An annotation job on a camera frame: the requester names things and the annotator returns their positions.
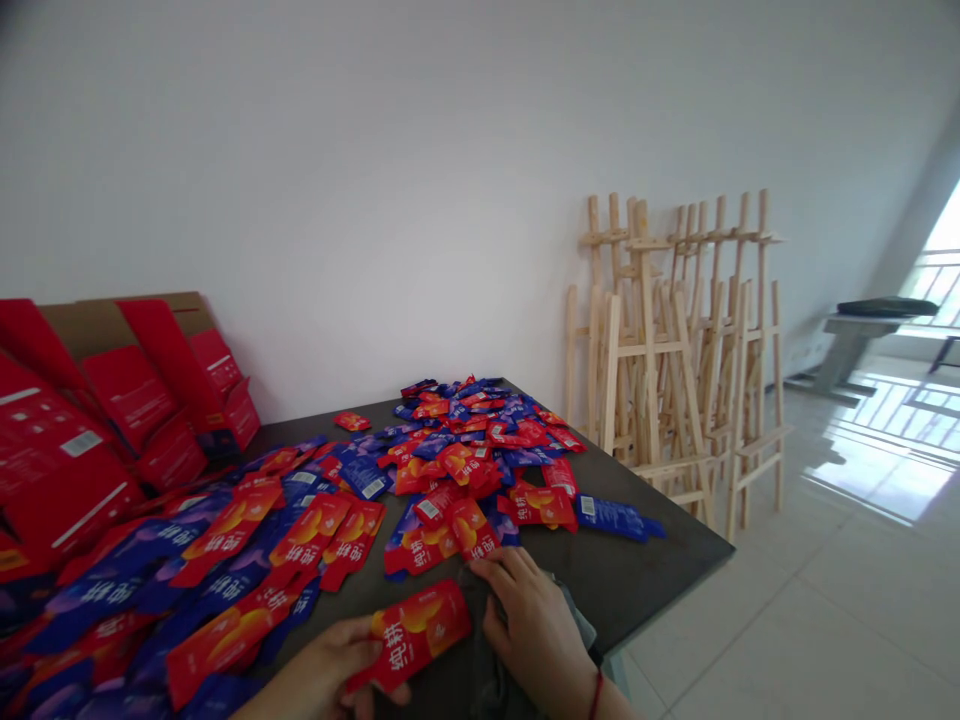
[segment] tabletop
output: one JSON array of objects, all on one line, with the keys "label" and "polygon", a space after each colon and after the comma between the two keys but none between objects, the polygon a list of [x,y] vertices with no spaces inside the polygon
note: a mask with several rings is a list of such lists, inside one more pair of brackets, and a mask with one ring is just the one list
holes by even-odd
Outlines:
[{"label": "tabletop", "polygon": [[[505,385],[517,389],[511,383]],[[350,408],[372,424],[370,432],[403,421],[393,415],[400,399]],[[350,433],[333,423],[339,412],[266,425],[253,439],[245,456],[254,458],[278,445],[291,445],[320,433],[329,440],[348,441]],[[642,515],[659,520],[667,539],[640,544],[594,530],[574,534],[562,528],[524,526],[523,546],[545,570],[570,589],[577,607],[597,630],[596,649],[603,655],[619,649],[653,617],[673,604],[733,554],[733,547],[637,477],[599,447],[568,453],[580,490],[606,500],[628,503]],[[543,485],[539,468],[529,468],[524,479]],[[338,593],[320,596],[313,614],[287,638],[277,661],[260,673],[271,676],[313,637],[344,618],[372,613],[399,602],[448,577],[456,578],[463,563],[450,558],[418,577],[402,583],[384,578],[384,546],[406,507],[405,497],[384,494],[387,515],[363,569],[349,575]],[[462,642],[411,680],[413,702],[398,711],[378,698],[377,717],[465,718],[473,698],[472,643]]]}]

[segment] white wall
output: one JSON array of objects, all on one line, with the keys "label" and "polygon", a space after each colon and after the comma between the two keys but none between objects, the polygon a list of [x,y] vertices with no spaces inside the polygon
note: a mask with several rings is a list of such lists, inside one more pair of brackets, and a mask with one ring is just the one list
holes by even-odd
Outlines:
[{"label": "white wall", "polygon": [[34,0],[6,25],[0,295],[199,289],[267,421],[470,371],[559,405],[611,190],[768,186],[809,365],[960,91],[940,0]]}]

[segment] hand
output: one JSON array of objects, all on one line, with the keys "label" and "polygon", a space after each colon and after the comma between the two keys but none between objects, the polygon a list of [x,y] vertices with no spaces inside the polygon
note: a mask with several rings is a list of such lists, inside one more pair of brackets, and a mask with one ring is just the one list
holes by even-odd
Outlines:
[{"label": "hand", "polygon": [[[352,708],[357,720],[373,719],[373,688],[345,694],[347,680],[373,665],[383,644],[370,642],[371,616],[331,625],[301,650],[232,720],[339,720]],[[410,702],[404,683],[390,699]]]},{"label": "hand", "polygon": [[498,548],[470,569],[507,613],[504,626],[488,597],[483,632],[520,687],[553,720],[588,717],[598,671],[560,588],[523,548]]}]

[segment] small table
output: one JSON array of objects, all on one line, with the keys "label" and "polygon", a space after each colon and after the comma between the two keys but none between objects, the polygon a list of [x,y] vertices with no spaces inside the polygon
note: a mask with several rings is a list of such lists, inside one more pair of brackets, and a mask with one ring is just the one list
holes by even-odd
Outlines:
[{"label": "small table", "polygon": [[[504,383],[517,389],[511,383]],[[402,424],[393,408],[400,399],[351,408],[369,418],[372,430]],[[255,458],[278,445],[291,445],[320,433],[330,440],[349,440],[350,433],[333,424],[340,411],[266,425],[254,438],[245,457]],[[604,656],[619,650],[652,618],[668,608],[710,575],[734,552],[723,538],[685,510],[654,490],[641,478],[606,455],[582,435],[588,451],[567,454],[580,489],[607,500],[629,503],[659,520],[667,539],[652,538],[646,545],[615,535],[581,530],[524,527],[523,546],[537,563],[554,572],[569,588],[577,607],[597,629],[595,648]],[[543,485],[538,468],[527,479]],[[277,661],[258,674],[272,676],[313,637],[344,618],[372,613],[423,590],[444,578],[456,578],[459,558],[409,577],[403,583],[384,579],[384,546],[406,507],[406,498],[382,495],[387,515],[363,569],[347,577],[339,593],[324,593],[309,621],[291,633]],[[404,717],[463,718],[473,701],[473,645],[462,642],[448,650],[412,681],[413,702]],[[388,700],[377,699],[377,717],[397,717]]]},{"label": "small table", "polygon": [[872,397],[876,388],[850,382],[871,340],[892,335],[909,318],[875,318],[858,315],[827,316],[824,332],[835,337],[816,374],[799,373],[784,381],[795,390],[820,395],[848,407],[860,404],[858,395]]}]

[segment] red box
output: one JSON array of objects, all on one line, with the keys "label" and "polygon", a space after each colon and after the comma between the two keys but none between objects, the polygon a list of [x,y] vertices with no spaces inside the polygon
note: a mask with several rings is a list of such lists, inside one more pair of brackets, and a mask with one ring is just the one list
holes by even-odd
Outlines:
[{"label": "red box", "polygon": [[6,569],[59,565],[142,500],[103,428],[0,353],[0,506],[24,557],[6,547]]},{"label": "red box", "polygon": [[240,373],[200,293],[124,298],[116,304],[174,397],[187,408],[207,457],[246,449],[260,428],[250,378]]},{"label": "red box", "polygon": [[0,300],[0,344],[111,428],[121,458],[159,492],[203,472],[185,411],[113,303]]}]

